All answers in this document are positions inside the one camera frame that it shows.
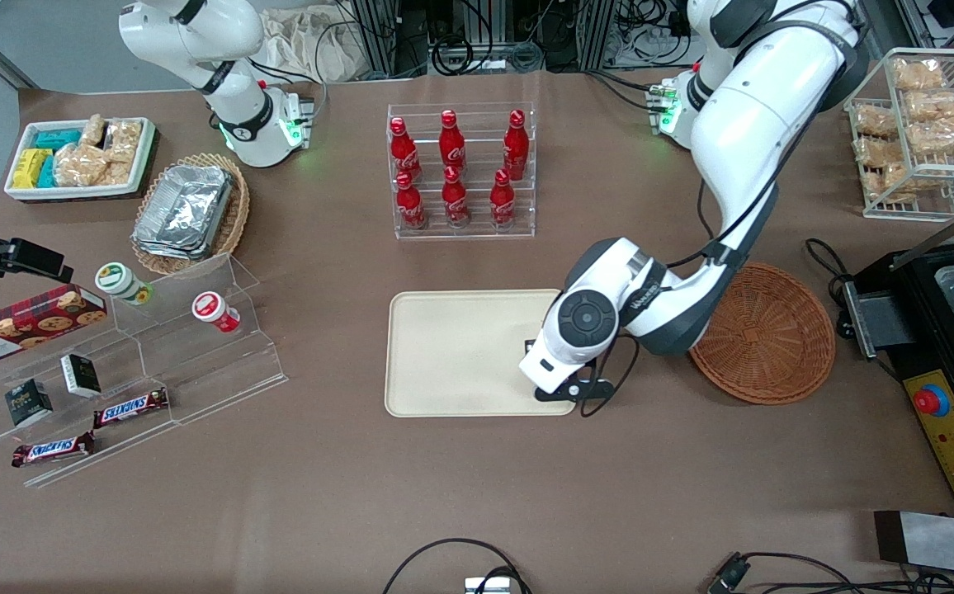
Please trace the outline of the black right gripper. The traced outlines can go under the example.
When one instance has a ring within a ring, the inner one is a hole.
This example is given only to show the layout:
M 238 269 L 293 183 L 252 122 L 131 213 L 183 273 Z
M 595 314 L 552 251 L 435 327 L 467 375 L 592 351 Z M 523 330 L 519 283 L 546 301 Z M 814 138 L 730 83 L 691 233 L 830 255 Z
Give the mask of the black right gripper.
M 69 283 L 73 279 L 73 268 L 66 266 L 62 253 L 25 239 L 0 239 L 0 278 L 20 273 L 59 283 Z

